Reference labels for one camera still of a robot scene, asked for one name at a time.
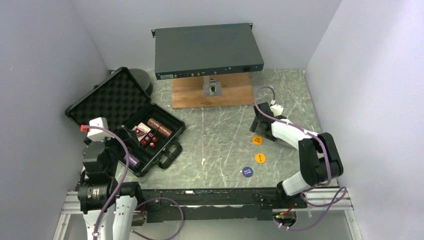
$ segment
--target gray marble table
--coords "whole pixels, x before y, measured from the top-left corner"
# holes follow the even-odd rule
[[[253,105],[172,109],[172,81],[156,80],[152,69],[147,72],[153,83],[152,102],[185,122],[186,130],[179,138],[183,151],[168,169],[154,166],[141,178],[128,172],[126,182],[138,181],[142,189],[275,187],[299,171],[296,149],[267,139],[253,144],[255,134],[249,131],[255,118]],[[254,92],[273,87],[276,103],[293,123],[321,132],[302,70],[265,69],[250,73],[250,80]],[[258,102],[271,99],[271,91],[264,89]],[[258,153],[265,155],[265,163],[255,161]],[[252,177],[243,176],[244,167],[253,169]],[[120,164],[116,179],[122,173]]]

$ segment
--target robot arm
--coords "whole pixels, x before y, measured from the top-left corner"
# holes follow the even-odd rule
[[[279,105],[269,106],[267,102],[264,102],[258,104],[258,107],[271,117],[284,119],[285,122],[291,123],[281,115],[283,108]],[[274,142],[282,140],[299,151],[300,171],[277,184],[277,200],[293,203],[301,192],[327,180],[327,168],[322,156],[323,150],[318,142],[306,132],[317,136],[324,143],[329,158],[331,177],[335,178],[343,174],[343,165],[331,134],[327,132],[318,134],[307,130],[302,132],[288,124],[264,117],[256,106],[254,106],[254,111],[256,117],[250,127],[251,132]]]
[[[106,119],[96,118],[90,126],[108,128]],[[135,139],[130,132],[120,131],[122,139]],[[98,231],[95,224],[102,207],[118,183],[115,173],[119,158],[123,158],[122,146],[108,133],[90,129],[87,131],[87,147],[83,151],[85,171],[81,174],[78,199],[83,212],[87,238],[97,240],[128,240],[130,237],[133,213],[137,205],[144,201],[138,182],[124,182],[101,216]]]

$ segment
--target white wall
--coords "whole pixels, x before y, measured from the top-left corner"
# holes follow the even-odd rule
[[[424,2],[343,0],[306,69],[364,239],[424,235]]]
[[[82,168],[64,115],[107,69],[69,0],[0,3],[0,235],[52,239]]]
[[[72,0],[109,69],[155,66],[152,29],[253,23],[266,68],[305,69],[341,0]]]

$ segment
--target open case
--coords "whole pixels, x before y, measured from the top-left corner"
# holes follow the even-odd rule
[[[92,119],[106,118],[109,130],[115,133],[122,125],[129,130],[140,123],[149,126],[150,118],[170,129],[172,133],[166,137],[149,126],[151,133],[157,137],[154,148],[149,144],[129,146],[130,153],[140,161],[136,167],[129,166],[137,177],[144,176],[153,165],[168,168],[183,150],[178,143],[178,136],[186,128],[184,122],[152,103],[152,99],[126,67],[119,68],[106,80],[95,85],[90,92],[69,106],[65,115],[78,126],[88,125]]]

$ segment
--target wooden stand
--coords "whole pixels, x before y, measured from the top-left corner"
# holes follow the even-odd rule
[[[222,96],[205,97],[203,76],[175,78],[172,80],[172,108],[191,109],[254,103],[252,84],[247,72],[210,77],[221,83]]]

